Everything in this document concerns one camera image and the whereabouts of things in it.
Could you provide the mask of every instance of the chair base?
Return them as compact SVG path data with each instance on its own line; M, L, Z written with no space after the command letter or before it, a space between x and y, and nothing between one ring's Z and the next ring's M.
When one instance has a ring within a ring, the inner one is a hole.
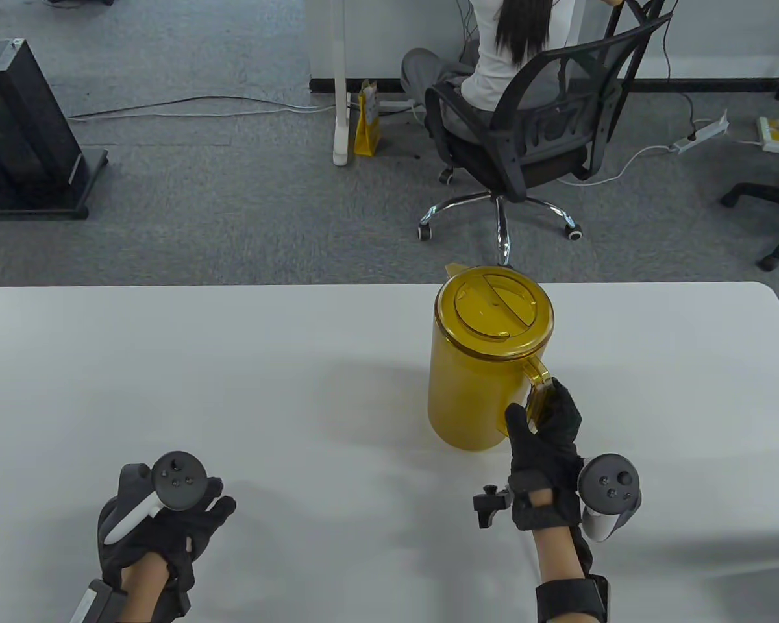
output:
M779 187L763 184L736 184L730 193L721 198L721 204L727 208L735 208L742 196L756 197L779 205ZM757 262L758 267L766 273L776 270L779 266L779 246L770 255Z
M473 195L454 197L453 199L448 199L447 201L435 204L433 207L429 208L427 214L419 221L419 240L428 241L433 237L430 221L433 220L437 214L440 214L445 210L450 210L450 208L472 204L473 202L481 201L482 199L489 199L496 205L499 266L509 266L511 264L511 235L508 232L508 216L505 213L505 198L501 195L494 195L490 190L483 193L474 193ZM549 202L535 197L526 197L525 199L526 202L548 208L548 210L561 217L561 219L565 221L565 237L567 237L568 240L580 240L580 238L583 237L583 230L580 228L580 225L578 225L571 216L568 216L567 212L561 210L558 206L549 204Z

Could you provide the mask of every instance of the black glove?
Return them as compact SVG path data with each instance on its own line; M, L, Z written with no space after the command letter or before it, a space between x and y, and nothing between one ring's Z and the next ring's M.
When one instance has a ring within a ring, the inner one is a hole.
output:
M508 478L513 493L511 513L520 530L576 527L582 521L577 478L583 469L583 459L574 445L582 418L568 389L557 379L552 382L537 434L529 430L523 406L511 404L505 412L512 449ZM553 490L554 503L533 507L529 493L542 489Z
M221 493L223 481L220 478L209 478L202 500L189 510L171 511L163 508L155 517L147 517L125 538L110 546L104 545L99 533L98 556L104 582L120 590L121 570L131 567L148 552L155 552L167 561L167 569L170 572L170 581L159 600L159 606L164 606L164 611L176 610L170 620L183 617L187 610L184 604L178 602L180 598L184 598L182 595L193 587L193 561L202 555L214 532L236 510L234 498L220 498ZM211 504L214 504L214 507L208 510ZM99 531L115 507L116 498L112 498L102 508L98 518ZM178 607L167 606L166 597L174 599Z

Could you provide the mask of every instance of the yellow pitcher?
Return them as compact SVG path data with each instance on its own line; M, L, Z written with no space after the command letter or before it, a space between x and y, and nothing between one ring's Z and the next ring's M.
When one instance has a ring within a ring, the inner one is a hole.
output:
M550 374L540 361L554 330L543 288L505 267L451 264L436 297L428 414L448 444L479 451L508 430L505 407L525 404L537 421Z

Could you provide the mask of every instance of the gray carpet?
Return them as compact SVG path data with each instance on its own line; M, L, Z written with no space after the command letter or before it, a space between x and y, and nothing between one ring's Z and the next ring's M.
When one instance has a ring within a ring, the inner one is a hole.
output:
M244 94L300 104L312 97L303 0L117 0L54 9L0 0L0 38L24 36L67 114L186 95ZM619 181L537 190L586 233L565 240L558 219L511 207L513 264L544 282L754 280L779 296L779 270L754 261L779 242L779 208L717 199L737 181L779 183L779 155L755 140L770 95L698 95L696 117L727 108L731 136L683 156L647 155ZM235 112L204 102L163 112ZM688 131L677 95L633 95L604 175L637 149ZM126 119L74 124L84 145L110 148L110 167L84 223L0 223L0 286L66 284L436 282L448 262L496 258L493 208L434 222L426 208L472 192L459 174L438 184L439 160L411 116L386 119L381 155L331 163L333 115Z

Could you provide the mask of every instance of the black hair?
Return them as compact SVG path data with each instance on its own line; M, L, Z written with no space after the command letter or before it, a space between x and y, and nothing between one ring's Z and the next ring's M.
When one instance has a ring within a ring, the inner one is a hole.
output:
M514 65L543 51L554 4L554 0L502 0L496 46L498 50L508 48Z

